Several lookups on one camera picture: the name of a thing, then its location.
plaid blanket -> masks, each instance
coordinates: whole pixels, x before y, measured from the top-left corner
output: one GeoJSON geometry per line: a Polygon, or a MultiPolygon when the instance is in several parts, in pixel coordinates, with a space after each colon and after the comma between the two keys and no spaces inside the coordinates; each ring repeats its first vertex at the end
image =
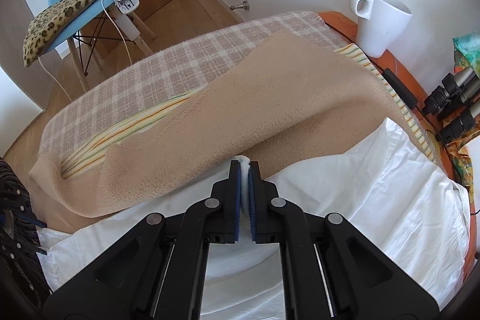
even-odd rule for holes
{"type": "Polygon", "coordinates": [[[119,121],[211,82],[280,29],[331,50],[347,44],[318,14],[308,11],[271,16],[199,36],[124,69],[65,107],[45,127],[39,154],[56,151],[64,160],[119,121]]]}

beige cloth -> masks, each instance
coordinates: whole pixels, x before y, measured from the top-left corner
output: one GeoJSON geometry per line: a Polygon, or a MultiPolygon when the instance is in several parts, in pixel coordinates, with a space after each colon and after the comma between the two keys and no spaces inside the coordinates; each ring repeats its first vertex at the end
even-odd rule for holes
{"type": "Polygon", "coordinates": [[[374,75],[280,31],[153,128],[110,147],[103,165],[64,180],[53,153],[41,156],[30,172],[32,207],[50,228],[74,232],[236,154],[258,160],[267,178],[299,160],[343,153],[385,117],[418,145],[374,75]]]}

striped fabric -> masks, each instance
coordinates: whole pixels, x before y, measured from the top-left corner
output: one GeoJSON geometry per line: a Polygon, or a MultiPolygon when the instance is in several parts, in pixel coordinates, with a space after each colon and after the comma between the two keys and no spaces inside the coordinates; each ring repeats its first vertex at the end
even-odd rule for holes
{"type": "MultiPolygon", "coordinates": [[[[378,79],[382,81],[387,90],[390,92],[392,98],[395,100],[395,103],[397,103],[400,111],[412,129],[412,132],[419,140],[420,145],[423,148],[423,152],[430,160],[436,163],[434,153],[422,134],[422,131],[418,127],[415,116],[412,115],[395,90],[386,82],[383,76],[380,75],[378,70],[370,62],[362,50],[355,44],[349,44],[343,48],[336,49],[335,52],[355,60],[357,63],[363,65],[366,69],[375,74],[378,79]]],[[[110,126],[103,132],[100,132],[62,162],[62,177],[64,179],[72,178],[81,174],[82,172],[85,172],[89,168],[101,164],[105,159],[105,152],[108,146],[121,142],[129,135],[144,132],[147,129],[150,129],[157,121],[159,121],[159,119],[165,117],[174,108],[184,103],[203,87],[204,86],[161,102],[149,109],[145,109],[136,115],[132,115],[127,119],[110,126]]]]}
{"type": "Polygon", "coordinates": [[[358,64],[363,65],[366,69],[372,72],[378,79],[380,79],[387,88],[388,92],[395,100],[395,103],[398,105],[398,108],[402,112],[405,117],[406,122],[409,124],[410,129],[412,130],[413,134],[418,139],[423,153],[435,164],[437,164],[437,159],[435,158],[435,154],[433,153],[428,141],[426,140],[422,130],[419,128],[417,118],[415,115],[409,110],[409,108],[404,104],[404,102],[400,99],[398,94],[395,92],[392,86],[383,78],[383,76],[378,72],[375,66],[371,63],[368,57],[362,52],[362,50],[355,44],[349,44],[343,48],[335,49],[335,52],[340,53],[342,55],[348,56],[349,58],[355,60],[358,64]]]}
{"type": "Polygon", "coordinates": [[[161,102],[158,105],[142,110],[136,115],[132,115],[108,127],[63,160],[61,163],[62,178],[72,178],[85,172],[89,168],[101,164],[105,159],[107,147],[120,143],[129,135],[145,132],[150,129],[159,119],[165,117],[203,87],[204,86],[161,102]]]}

white mug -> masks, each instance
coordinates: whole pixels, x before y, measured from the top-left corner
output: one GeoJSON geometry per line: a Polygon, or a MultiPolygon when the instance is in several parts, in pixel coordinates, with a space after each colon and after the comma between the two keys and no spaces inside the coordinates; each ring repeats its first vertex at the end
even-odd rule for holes
{"type": "Polygon", "coordinates": [[[350,0],[350,10],[358,16],[356,44],[370,57],[378,58],[405,30],[412,18],[399,0],[350,0]]]}

cushion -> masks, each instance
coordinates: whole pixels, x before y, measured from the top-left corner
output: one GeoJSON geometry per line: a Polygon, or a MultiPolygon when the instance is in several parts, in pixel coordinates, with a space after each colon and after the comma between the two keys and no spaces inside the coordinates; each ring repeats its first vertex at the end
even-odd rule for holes
{"type": "Polygon", "coordinates": [[[95,0],[61,0],[38,14],[23,41],[23,64],[30,67],[60,32],[95,0]]]}

